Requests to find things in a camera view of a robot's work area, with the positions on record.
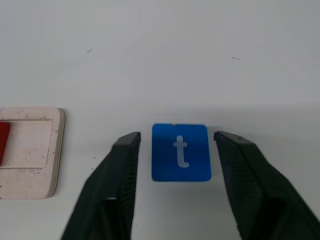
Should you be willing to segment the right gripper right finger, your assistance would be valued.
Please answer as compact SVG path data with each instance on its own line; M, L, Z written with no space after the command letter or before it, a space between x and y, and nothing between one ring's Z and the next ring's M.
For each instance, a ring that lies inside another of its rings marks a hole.
M320 222L252 141L214 134L226 192L243 240L318 240Z

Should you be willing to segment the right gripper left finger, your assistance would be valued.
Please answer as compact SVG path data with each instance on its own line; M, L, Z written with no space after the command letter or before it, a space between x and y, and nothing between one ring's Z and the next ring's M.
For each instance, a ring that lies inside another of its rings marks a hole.
M134 218L141 134L120 137L88 177L63 240L129 240Z

